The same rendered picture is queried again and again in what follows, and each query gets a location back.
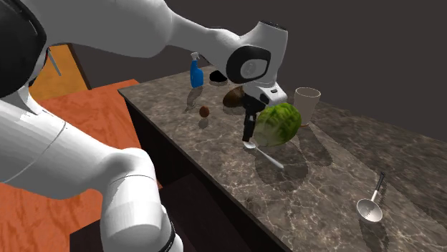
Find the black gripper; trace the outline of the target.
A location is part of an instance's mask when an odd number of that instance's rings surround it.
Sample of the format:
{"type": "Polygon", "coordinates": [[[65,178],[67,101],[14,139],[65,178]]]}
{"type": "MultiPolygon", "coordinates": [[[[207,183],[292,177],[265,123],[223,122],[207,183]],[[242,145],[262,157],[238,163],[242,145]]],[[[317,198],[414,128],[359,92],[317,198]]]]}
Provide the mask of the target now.
{"type": "Polygon", "coordinates": [[[244,142],[249,142],[252,138],[256,125],[256,113],[261,112],[265,107],[266,105],[262,101],[248,94],[244,94],[243,108],[246,110],[242,137],[244,142]]]}

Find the black round object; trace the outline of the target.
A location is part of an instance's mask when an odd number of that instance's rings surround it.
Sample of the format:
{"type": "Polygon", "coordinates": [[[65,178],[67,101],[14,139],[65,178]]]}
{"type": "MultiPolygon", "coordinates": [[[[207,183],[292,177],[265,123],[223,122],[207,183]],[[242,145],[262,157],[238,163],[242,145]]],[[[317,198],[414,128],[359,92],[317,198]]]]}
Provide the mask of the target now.
{"type": "Polygon", "coordinates": [[[228,79],[218,70],[209,74],[209,84],[213,86],[222,86],[228,83],[228,79]]]}

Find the blue spray bottle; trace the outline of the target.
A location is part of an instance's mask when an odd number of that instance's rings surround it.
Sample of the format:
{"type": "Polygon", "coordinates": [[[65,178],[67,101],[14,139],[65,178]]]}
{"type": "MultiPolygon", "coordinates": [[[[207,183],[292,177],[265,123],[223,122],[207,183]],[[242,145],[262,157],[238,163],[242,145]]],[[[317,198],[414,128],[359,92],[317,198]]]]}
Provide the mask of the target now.
{"type": "Polygon", "coordinates": [[[198,68],[199,53],[191,53],[192,62],[190,67],[190,79],[192,88],[201,87],[203,85],[203,71],[198,68]]]}

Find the yellow door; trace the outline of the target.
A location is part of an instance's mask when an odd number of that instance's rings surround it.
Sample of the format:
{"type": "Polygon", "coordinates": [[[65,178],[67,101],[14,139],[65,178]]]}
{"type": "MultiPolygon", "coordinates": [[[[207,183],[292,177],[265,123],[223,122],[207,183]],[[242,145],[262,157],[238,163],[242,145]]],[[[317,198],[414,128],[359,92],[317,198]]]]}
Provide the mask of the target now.
{"type": "Polygon", "coordinates": [[[50,52],[61,74],[58,74],[49,59],[29,88],[31,96],[40,101],[87,90],[71,47],[66,44],[53,46],[50,47],[50,52]]]}

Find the dark robot stand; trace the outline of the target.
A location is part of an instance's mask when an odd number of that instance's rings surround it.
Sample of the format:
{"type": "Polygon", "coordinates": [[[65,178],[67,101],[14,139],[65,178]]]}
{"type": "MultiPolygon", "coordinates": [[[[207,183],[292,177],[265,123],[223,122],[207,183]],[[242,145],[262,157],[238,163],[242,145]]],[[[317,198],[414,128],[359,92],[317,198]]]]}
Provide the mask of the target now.
{"type": "Polygon", "coordinates": [[[194,175],[163,186],[159,193],[184,252],[252,252],[194,175]]]}

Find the beige cup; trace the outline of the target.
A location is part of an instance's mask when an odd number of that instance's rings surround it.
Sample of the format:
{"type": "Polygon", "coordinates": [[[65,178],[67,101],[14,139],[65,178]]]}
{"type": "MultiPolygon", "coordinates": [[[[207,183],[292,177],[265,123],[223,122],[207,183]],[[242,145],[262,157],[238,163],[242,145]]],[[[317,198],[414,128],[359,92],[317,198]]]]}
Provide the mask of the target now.
{"type": "Polygon", "coordinates": [[[301,126],[308,126],[312,113],[319,102],[321,92],[311,87],[298,87],[294,93],[294,106],[299,111],[302,122],[301,126]]]}

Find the silver spoon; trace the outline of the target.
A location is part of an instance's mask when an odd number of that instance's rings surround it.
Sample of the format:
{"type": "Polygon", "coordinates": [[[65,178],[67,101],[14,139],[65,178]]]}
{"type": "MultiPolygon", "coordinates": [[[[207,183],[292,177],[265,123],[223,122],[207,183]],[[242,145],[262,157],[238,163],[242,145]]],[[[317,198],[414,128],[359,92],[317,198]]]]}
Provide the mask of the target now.
{"type": "Polygon", "coordinates": [[[279,163],[277,160],[275,160],[274,158],[272,158],[271,156],[267,155],[265,152],[263,152],[262,150],[260,150],[254,143],[249,142],[249,141],[243,141],[244,147],[247,149],[254,149],[259,151],[266,159],[268,159],[271,163],[273,163],[275,166],[277,166],[280,169],[283,169],[284,166],[279,163]]]}

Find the green lettuce head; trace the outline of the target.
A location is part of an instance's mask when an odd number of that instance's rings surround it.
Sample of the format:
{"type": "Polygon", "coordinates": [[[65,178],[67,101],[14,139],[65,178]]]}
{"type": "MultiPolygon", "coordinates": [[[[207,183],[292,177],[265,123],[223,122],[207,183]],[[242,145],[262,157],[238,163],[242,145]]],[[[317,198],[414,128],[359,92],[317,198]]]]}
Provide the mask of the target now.
{"type": "Polygon", "coordinates": [[[301,123],[302,117],[298,109],[291,104],[267,107],[256,119],[254,139],[260,146],[283,145],[296,135],[301,123]]]}

